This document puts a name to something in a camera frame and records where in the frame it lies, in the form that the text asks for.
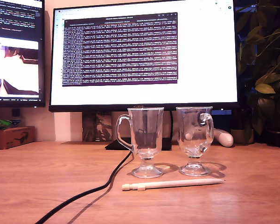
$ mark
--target white pencil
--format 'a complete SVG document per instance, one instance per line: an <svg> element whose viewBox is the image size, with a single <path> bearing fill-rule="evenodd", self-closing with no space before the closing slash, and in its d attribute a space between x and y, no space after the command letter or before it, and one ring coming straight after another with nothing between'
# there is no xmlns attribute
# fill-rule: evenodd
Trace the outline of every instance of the white pencil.
<svg viewBox="0 0 280 224"><path fill-rule="evenodd" d="M161 181L161 182L147 182L147 183L132 183L123 184L122 190L146 190L151 188L170 188L170 187L184 187L184 186L196 186L196 185L209 185L223 183L221 179L192 179L192 180L181 180L181 181Z"/></svg>

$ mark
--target glass base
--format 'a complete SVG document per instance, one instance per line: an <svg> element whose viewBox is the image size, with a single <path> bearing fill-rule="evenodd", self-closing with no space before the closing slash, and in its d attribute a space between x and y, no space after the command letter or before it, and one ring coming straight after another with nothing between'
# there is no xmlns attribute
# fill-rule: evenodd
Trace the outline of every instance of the glass base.
<svg viewBox="0 0 280 224"><path fill-rule="evenodd" d="M201 163L189 163L186 166L180 167L178 171L188 176L206 176L210 174L210 169L204 167Z"/></svg>
<svg viewBox="0 0 280 224"><path fill-rule="evenodd" d="M140 166L137 169L132 170L132 175L138 178L156 178L162 176L163 173L155 166Z"/></svg>

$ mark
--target glass handle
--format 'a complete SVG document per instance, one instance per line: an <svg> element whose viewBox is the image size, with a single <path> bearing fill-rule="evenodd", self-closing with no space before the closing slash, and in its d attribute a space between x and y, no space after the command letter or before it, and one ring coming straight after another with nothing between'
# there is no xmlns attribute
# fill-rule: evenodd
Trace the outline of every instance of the glass handle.
<svg viewBox="0 0 280 224"><path fill-rule="evenodd" d="M123 141L122 138L121 138L121 136L120 136L120 133L119 133L119 126L120 126L121 122L122 122L124 119L127 119L127 120L129 121L130 126L132 125L132 119L131 119L130 116L123 114L123 115L120 115L120 116L118 117L117 122L116 122L116 137L117 137L117 141L118 141L121 145L123 145L124 147L126 147L126 148L128 148L129 150L133 151L132 145L129 144L129 143L127 143L127 142L125 142L125 141Z"/></svg>
<svg viewBox="0 0 280 224"><path fill-rule="evenodd" d="M214 140L214 123L213 118L209 113L200 114L200 120L202 124L206 124L206 141L201 145L200 151L204 152Z"/></svg>

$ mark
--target glass stem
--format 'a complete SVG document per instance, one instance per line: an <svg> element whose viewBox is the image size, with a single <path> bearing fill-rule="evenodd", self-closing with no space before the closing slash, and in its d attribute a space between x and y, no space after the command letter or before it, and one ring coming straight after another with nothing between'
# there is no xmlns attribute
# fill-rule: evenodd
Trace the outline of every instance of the glass stem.
<svg viewBox="0 0 280 224"><path fill-rule="evenodd" d="M141 166L142 167L148 167L148 166L154 166L154 163L152 162L152 158L144 158L144 159L141 159Z"/></svg>
<svg viewBox="0 0 280 224"><path fill-rule="evenodd" d="M200 157L189 156L188 166L201 167Z"/></svg>

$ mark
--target terminal window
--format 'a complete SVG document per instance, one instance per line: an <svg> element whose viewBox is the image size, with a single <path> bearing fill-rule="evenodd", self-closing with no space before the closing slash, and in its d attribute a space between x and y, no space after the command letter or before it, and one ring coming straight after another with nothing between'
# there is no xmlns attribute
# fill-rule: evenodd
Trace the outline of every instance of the terminal window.
<svg viewBox="0 0 280 224"><path fill-rule="evenodd" d="M177 16L65 20L62 86L177 83Z"/></svg>

